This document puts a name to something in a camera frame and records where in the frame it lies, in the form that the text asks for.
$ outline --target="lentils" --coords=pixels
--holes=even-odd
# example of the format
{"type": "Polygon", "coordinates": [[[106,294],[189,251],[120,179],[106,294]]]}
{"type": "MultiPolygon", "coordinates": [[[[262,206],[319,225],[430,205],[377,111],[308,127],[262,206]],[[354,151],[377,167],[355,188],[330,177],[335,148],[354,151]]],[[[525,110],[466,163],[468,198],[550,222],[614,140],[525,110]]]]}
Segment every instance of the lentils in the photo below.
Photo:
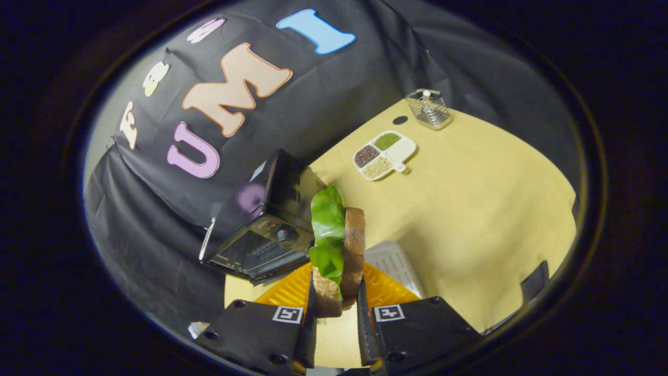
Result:
{"type": "Polygon", "coordinates": [[[371,162],[374,158],[378,157],[378,150],[373,146],[367,145],[360,149],[357,154],[355,154],[355,164],[358,167],[365,166],[367,163],[371,162]]]}
{"type": "Polygon", "coordinates": [[[374,143],[381,150],[387,150],[390,146],[394,145],[398,140],[400,140],[398,134],[395,133],[385,133],[374,143]]]}
{"type": "Polygon", "coordinates": [[[378,160],[376,160],[376,162],[364,170],[364,175],[369,179],[374,179],[387,172],[387,170],[390,168],[392,168],[392,163],[389,161],[389,159],[380,157],[378,160]]]}

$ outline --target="sticker letter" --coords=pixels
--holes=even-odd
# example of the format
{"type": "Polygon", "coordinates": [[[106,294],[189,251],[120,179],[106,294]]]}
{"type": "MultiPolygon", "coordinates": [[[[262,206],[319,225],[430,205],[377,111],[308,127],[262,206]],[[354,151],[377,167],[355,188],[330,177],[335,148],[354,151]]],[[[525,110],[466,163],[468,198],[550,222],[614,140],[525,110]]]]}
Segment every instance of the sticker letter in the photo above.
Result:
{"type": "Polygon", "coordinates": [[[163,78],[165,78],[168,70],[169,64],[165,64],[163,62],[158,62],[153,66],[153,68],[151,68],[151,70],[146,75],[146,78],[144,78],[144,83],[142,84],[145,96],[153,95],[153,92],[156,91],[156,88],[158,87],[158,83],[162,81],[163,78]]]}
{"type": "Polygon", "coordinates": [[[209,34],[216,31],[223,23],[225,18],[215,18],[210,21],[207,21],[204,25],[197,28],[186,38],[192,44],[195,44],[199,41],[202,41],[204,38],[208,37],[209,34]]]}
{"type": "Polygon", "coordinates": [[[134,150],[134,144],[137,142],[137,128],[132,128],[134,125],[134,115],[130,111],[132,110],[133,106],[134,103],[129,101],[128,106],[126,107],[126,111],[123,113],[123,119],[121,119],[120,130],[128,138],[128,141],[130,142],[130,149],[134,150]]]}
{"type": "Polygon", "coordinates": [[[327,55],[353,43],[355,35],[341,33],[332,25],[315,15],[315,10],[305,9],[276,24],[279,29],[290,27],[312,40],[317,48],[316,54],[327,55]]]}
{"type": "Polygon", "coordinates": [[[242,43],[232,48],[220,60],[225,83],[196,84],[183,98],[183,109],[197,108],[222,128],[222,135],[232,136],[243,124],[244,114],[230,113],[223,106],[251,109],[255,101],[246,86],[252,84],[257,96],[270,96],[290,77],[292,71],[279,69],[251,51],[251,45],[242,43]]]}
{"type": "Polygon", "coordinates": [[[198,163],[191,161],[188,157],[181,154],[177,147],[172,145],[167,152],[167,162],[170,165],[177,165],[187,173],[200,179],[210,178],[216,173],[220,166],[218,151],[209,145],[208,142],[190,132],[186,123],[178,123],[178,126],[176,126],[176,130],[174,131],[174,140],[183,141],[199,150],[204,154],[204,163],[199,165],[198,163]]]}

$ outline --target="sectioned dish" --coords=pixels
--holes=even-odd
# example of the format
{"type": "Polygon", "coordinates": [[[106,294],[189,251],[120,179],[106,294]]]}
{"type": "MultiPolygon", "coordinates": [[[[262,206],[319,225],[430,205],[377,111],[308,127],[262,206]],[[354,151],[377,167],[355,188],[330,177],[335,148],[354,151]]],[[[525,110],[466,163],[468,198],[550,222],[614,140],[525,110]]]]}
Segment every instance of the sectioned dish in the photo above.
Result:
{"type": "Polygon", "coordinates": [[[355,168],[367,180],[378,180],[390,171],[403,172],[403,162],[417,149],[415,141],[393,130],[374,137],[353,155],[355,168]]]}

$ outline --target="bread slice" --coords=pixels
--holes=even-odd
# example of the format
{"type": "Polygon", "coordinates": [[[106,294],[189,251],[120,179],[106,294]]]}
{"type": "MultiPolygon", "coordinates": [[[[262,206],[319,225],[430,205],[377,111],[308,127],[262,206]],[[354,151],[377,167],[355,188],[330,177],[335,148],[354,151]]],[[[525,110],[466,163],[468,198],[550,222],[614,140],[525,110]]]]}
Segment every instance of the bread slice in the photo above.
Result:
{"type": "Polygon", "coordinates": [[[345,208],[345,238],[343,239],[345,261],[341,279],[341,294],[344,298],[357,296],[359,284],[362,282],[364,251],[367,249],[364,238],[365,227],[364,210],[356,207],[345,208]]]}
{"type": "Polygon", "coordinates": [[[320,275],[320,269],[315,266],[311,277],[315,289],[315,316],[319,318],[341,316],[343,306],[336,282],[320,275]]]}
{"type": "Polygon", "coordinates": [[[336,282],[322,277],[320,270],[313,267],[312,279],[316,293],[317,317],[339,317],[344,308],[349,308],[355,302],[357,290],[362,281],[364,251],[366,249],[365,226],[364,210],[354,207],[345,209],[345,238],[343,240],[345,259],[341,279],[343,302],[339,297],[339,288],[336,282]]]}

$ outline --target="blue letter i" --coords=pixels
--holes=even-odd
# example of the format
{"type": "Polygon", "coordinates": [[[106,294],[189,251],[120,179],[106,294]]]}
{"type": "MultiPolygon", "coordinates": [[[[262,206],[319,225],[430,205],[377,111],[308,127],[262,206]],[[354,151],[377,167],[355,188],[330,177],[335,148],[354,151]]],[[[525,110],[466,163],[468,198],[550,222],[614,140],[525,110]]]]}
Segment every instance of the blue letter i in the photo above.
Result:
{"type": "Polygon", "coordinates": [[[276,24],[279,29],[290,27],[315,42],[315,52],[320,55],[330,54],[353,43],[355,35],[341,33],[332,25],[316,17],[315,10],[305,9],[284,18],[276,24]]]}

